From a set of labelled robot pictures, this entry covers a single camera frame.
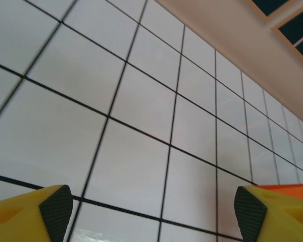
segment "wall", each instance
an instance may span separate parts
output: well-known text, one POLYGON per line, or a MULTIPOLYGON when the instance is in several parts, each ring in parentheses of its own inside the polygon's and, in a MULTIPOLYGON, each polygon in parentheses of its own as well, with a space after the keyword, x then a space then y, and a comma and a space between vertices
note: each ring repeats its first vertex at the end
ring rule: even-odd
POLYGON ((0 1, 0 199, 68 184, 65 240, 241 241, 303 184, 303 122, 152 0, 0 1))

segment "textured black rubber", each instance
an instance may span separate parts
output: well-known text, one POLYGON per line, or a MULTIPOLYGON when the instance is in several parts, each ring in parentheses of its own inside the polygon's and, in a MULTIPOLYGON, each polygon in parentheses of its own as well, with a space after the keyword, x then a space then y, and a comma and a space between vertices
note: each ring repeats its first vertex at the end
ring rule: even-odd
POLYGON ((263 225, 267 207, 246 188, 238 187, 234 211, 244 242, 256 242, 263 225))
POLYGON ((62 242, 73 209, 73 199, 68 185, 63 185, 39 205, 51 242, 62 242))

